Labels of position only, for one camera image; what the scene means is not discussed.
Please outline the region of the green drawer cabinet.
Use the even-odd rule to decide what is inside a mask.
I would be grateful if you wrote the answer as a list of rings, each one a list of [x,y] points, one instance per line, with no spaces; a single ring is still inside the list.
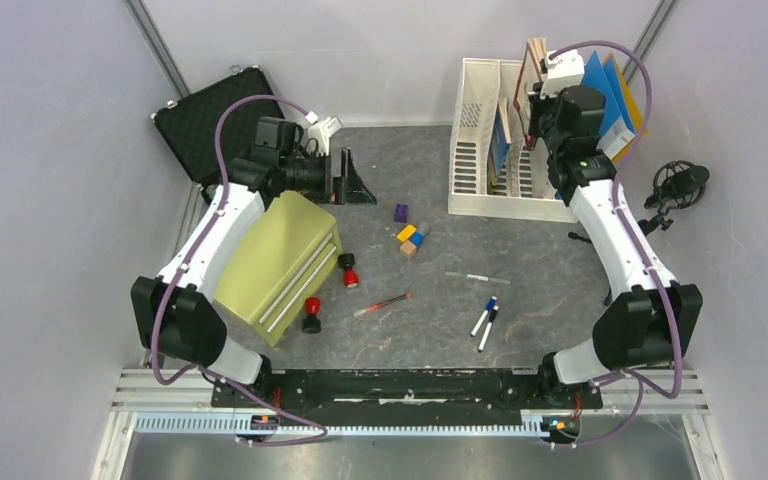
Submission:
[[[223,272],[214,306],[230,328],[276,346],[343,253],[336,218],[284,192],[246,232]]]

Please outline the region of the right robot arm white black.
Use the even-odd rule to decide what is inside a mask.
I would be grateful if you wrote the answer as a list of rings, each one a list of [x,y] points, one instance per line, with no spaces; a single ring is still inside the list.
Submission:
[[[562,408],[578,384],[613,379],[625,369],[672,362],[682,367],[703,305],[657,258],[625,202],[617,170],[599,148],[605,96],[588,86],[528,96],[528,134],[547,149],[548,178],[584,227],[610,283],[610,303],[581,344],[546,355],[537,392]]]

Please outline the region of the orange plastic folder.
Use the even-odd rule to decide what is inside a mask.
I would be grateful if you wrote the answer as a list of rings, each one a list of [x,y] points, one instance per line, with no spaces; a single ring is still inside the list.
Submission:
[[[622,101],[617,103],[623,108],[624,119],[630,130],[638,133],[643,127],[644,115],[641,108],[638,106],[628,81],[619,67],[618,60],[614,54],[609,54],[607,59],[603,62],[603,66],[606,69],[606,75],[608,79],[616,84],[621,91]]]

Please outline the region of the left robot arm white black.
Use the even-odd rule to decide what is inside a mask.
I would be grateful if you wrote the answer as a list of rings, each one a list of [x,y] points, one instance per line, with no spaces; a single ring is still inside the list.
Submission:
[[[250,407],[274,394],[269,359],[238,343],[235,324],[275,345],[296,319],[321,328],[316,291],[334,270],[358,285],[355,257],[343,246],[329,204],[371,204],[349,149],[333,168],[328,137],[336,119],[309,128],[275,117],[257,125],[254,143],[226,167],[196,229],[158,274],[131,289],[137,331],[152,358],[169,357],[237,381]]]

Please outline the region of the Animal Farm book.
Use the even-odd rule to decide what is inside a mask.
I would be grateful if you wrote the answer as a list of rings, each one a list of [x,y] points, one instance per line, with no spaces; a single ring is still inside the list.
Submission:
[[[508,110],[508,98],[500,97],[494,110],[492,134],[488,148],[487,172],[490,190],[495,189],[500,184],[512,142]]]

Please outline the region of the brown small book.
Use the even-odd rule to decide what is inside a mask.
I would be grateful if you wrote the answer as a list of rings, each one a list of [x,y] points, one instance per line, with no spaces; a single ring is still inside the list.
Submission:
[[[544,68],[541,61],[547,53],[547,41],[545,37],[530,38],[526,42],[525,52],[519,71],[513,106],[518,114],[523,136],[524,148],[533,151],[536,139],[529,133],[531,106],[529,94],[536,83],[543,81]]]

